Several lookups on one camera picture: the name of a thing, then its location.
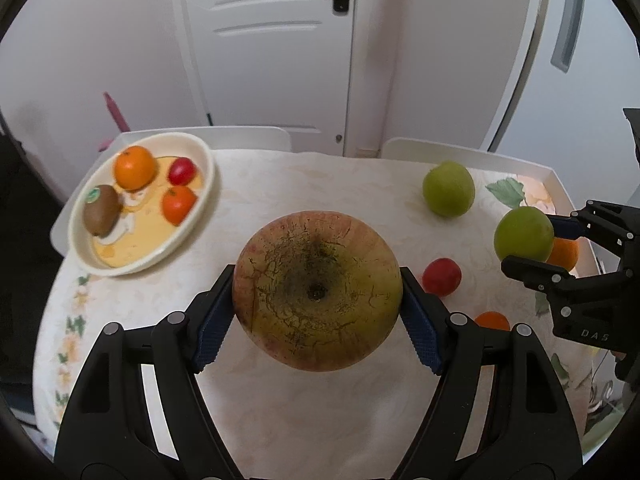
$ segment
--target silver pin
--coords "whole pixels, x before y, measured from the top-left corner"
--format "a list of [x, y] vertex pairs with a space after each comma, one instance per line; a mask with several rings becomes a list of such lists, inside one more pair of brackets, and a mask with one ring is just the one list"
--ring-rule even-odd
[[531, 335], [531, 327], [529, 325], [525, 325], [524, 323], [520, 323], [516, 327], [516, 332], [518, 334], [523, 335], [524, 337], [528, 337]]
[[111, 321], [110, 323], [107, 323], [104, 326], [104, 328], [102, 329], [102, 332], [105, 333], [106, 335], [111, 335], [111, 334], [115, 334], [119, 328], [120, 326], [115, 321]]
[[184, 312], [176, 311], [172, 312], [166, 317], [166, 320], [169, 324], [177, 325], [184, 321]]
[[466, 316], [464, 314], [460, 314], [459, 312], [454, 312], [453, 314], [451, 314], [451, 317], [449, 317], [449, 319], [454, 325], [466, 325]]

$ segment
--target green sticker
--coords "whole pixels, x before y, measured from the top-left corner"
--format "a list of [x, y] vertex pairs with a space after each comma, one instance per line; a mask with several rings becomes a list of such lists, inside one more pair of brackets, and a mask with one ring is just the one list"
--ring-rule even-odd
[[94, 187], [86, 196], [86, 202], [88, 204], [92, 204], [96, 200], [98, 200], [98, 198], [100, 198], [100, 189], [98, 189], [97, 187]]

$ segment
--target orange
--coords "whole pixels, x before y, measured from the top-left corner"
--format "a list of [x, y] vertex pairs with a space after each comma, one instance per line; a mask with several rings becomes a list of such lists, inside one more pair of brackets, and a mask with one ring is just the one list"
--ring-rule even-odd
[[496, 328], [498, 330], [506, 330], [507, 332], [511, 330], [509, 320], [504, 317], [503, 314], [500, 314], [500, 312], [494, 312], [493, 310], [483, 312], [480, 316], [476, 317], [476, 323], [485, 328]]
[[575, 264], [578, 263], [578, 256], [580, 256], [578, 240], [555, 238], [554, 248], [546, 262], [551, 265], [564, 267], [566, 270], [572, 270]]
[[158, 172], [158, 162], [142, 146], [129, 146], [113, 163], [116, 183], [126, 191], [136, 191], [151, 184]]
[[196, 203], [195, 193], [186, 186], [173, 186], [162, 196], [162, 214], [175, 226], [181, 224]]

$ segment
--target white tablecloth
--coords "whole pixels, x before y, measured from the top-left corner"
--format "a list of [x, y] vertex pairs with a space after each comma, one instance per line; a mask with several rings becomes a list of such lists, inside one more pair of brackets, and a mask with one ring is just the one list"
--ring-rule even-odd
[[[445, 298], [448, 309], [472, 317], [498, 310], [512, 326], [530, 324], [548, 354], [557, 354], [568, 371], [566, 394], [582, 433], [591, 352], [552, 336], [549, 314], [536, 314], [535, 294], [505, 278], [494, 254], [494, 230], [508, 208], [485, 185], [509, 175], [471, 170], [474, 206], [461, 218], [444, 220], [422, 199], [429, 164], [258, 150], [218, 150], [214, 158], [216, 185], [204, 217], [160, 264], [132, 276], [99, 278], [82, 271], [72, 256], [63, 262], [42, 319], [34, 364], [36, 419], [49, 438], [56, 438], [74, 381], [106, 323], [117, 320], [125, 329], [135, 328], [185, 309], [226, 264], [235, 262], [259, 228], [305, 209], [336, 210], [365, 221], [416, 276], [437, 257], [456, 260], [463, 280]], [[541, 185], [528, 186], [544, 194]], [[175, 456], [152, 368], [145, 367], [144, 373], [159, 449]], [[317, 374], [271, 359], [234, 320], [217, 361], [197, 377], [220, 435], [246, 478], [308, 480], [389, 478], [438, 381], [419, 363], [400, 320], [363, 361]], [[462, 456], [475, 451], [490, 384], [490, 370], [484, 370]]]

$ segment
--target green fruit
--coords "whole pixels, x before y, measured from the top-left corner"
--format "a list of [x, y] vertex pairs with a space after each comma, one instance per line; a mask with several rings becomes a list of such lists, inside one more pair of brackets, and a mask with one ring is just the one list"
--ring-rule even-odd
[[530, 206], [509, 211], [494, 235], [494, 249], [500, 261], [519, 256], [546, 262], [554, 247], [554, 228], [540, 209]]
[[422, 195], [434, 213], [462, 216], [474, 203], [476, 185], [464, 166], [447, 160], [424, 177]]

